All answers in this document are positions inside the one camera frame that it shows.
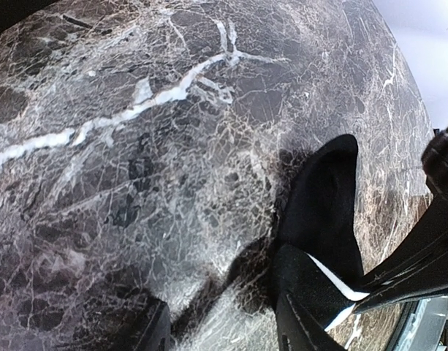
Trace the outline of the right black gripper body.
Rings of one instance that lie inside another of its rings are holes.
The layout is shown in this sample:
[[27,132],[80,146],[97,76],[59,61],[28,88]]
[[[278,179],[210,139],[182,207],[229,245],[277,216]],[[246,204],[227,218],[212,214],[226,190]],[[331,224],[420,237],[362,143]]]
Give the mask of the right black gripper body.
[[448,202],[448,127],[427,144],[421,161],[427,179]]

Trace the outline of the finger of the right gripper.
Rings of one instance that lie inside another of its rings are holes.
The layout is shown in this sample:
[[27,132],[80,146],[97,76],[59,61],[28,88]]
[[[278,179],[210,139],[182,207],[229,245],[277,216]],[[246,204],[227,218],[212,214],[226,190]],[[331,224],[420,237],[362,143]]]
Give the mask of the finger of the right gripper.
[[354,313],[448,294],[448,202],[432,203],[396,250],[360,281]]

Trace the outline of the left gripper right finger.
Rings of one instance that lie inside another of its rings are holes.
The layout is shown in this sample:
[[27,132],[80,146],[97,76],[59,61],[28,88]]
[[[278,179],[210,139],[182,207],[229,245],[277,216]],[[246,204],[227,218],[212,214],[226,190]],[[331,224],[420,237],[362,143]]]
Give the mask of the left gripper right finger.
[[273,258],[273,310],[280,350],[343,350],[325,328],[346,298],[303,250],[283,244]]

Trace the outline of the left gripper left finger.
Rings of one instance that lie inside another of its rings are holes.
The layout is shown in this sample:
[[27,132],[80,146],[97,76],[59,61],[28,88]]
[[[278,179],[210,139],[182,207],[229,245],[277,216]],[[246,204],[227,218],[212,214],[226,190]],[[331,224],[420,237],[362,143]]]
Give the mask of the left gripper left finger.
[[74,350],[169,350],[170,309],[147,290],[89,301],[73,335]]

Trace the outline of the black sock with white stripes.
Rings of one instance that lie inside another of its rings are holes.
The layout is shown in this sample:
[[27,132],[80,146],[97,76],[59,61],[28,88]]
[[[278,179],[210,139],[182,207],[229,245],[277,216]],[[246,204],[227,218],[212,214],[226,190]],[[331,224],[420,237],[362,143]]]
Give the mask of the black sock with white stripes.
[[290,293],[328,331],[366,296],[354,236],[358,145],[340,135],[307,158],[291,183],[270,267],[272,305]]

